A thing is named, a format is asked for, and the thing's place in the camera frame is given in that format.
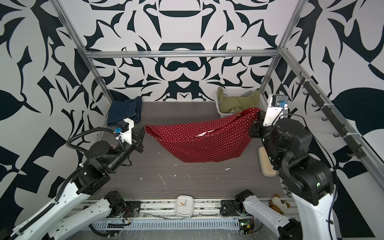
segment white plastic basket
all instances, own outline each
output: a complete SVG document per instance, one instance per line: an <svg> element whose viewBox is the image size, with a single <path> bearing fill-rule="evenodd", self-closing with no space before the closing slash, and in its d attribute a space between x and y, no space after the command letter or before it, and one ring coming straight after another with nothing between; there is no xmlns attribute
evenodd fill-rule
<svg viewBox="0 0 384 240"><path fill-rule="evenodd" d="M223 94L224 94L224 97L247 97L257 89L258 88L223 88ZM234 113L220 112L220 109L218 107L219 102L217 99L217 90L218 89L216 89L215 91L215 103L216 103L217 112L220 114L220 118L225 118L233 115ZM262 94L260 94L260 101L257 107L260 108L261 110L264 110L264 111L266 110L266 103L264 101L264 97L262 96Z"/></svg>

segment plush toy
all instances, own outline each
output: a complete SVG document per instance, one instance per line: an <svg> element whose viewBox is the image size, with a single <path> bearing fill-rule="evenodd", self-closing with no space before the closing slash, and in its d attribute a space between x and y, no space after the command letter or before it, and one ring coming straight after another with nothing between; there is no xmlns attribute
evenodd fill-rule
<svg viewBox="0 0 384 240"><path fill-rule="evenodd" d="M284 211L291 207L289 203L283 201L279 195L275 194L272 200L269 202L269 207L275 210L276 212L284 215Z"/></svg>

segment red fabric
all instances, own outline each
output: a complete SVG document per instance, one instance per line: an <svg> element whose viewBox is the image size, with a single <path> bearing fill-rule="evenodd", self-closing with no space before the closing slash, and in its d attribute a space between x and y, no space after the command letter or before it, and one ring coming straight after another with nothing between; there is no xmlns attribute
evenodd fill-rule
<svg viewBox="0 0 384 240"><path fill-rule="evenodd" d="M249 127L258 111L250 108L206 122L146 125L145 131L183 162L221 162L239 157L248 146Z"/></svg>

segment green cloth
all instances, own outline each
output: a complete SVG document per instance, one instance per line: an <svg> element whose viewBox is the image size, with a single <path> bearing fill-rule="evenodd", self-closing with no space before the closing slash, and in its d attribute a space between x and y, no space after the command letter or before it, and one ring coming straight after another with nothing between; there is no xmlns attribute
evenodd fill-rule
<svg viewBox="0 0 384 240"><path fill-rule="evenodd" d="M247 97L225 97L223 88L217 90L218 107L222 113L239 113L248 108L256 108L260 101L260 91L254 91Z"/></svg>

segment black and white patterned wall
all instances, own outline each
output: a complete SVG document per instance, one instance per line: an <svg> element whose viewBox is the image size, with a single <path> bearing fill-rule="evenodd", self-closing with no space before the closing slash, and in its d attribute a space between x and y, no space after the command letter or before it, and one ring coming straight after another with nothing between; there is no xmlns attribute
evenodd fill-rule
<svg viewBox="0 0 384 240"><path fill-rule="evenodd" d="M288 43L289 51L312 76L352 126L384 158L384 2L380 0L309 0ZM383 239L384 192L324 117L284 60L267 93L288 95L289 112L306 118L309 129L329 152L313 141L310 152L337 172L334 212L338 237Z"/></svg>
<svg viewBox="0 0 384 240"><path fill-rule="evenodd" d="M0 229L11 229L56 195L83 158L66 140L102 126L110 103L47 0L0 0L0 72Z"/></svg>
<svg viewBox="0 0 384 240"><path fill-rule="evenodd" d="M91 51L276 49L297 0L64 0ZM270 57L95 59L116 99L206 101L259 87Z"/></svg>

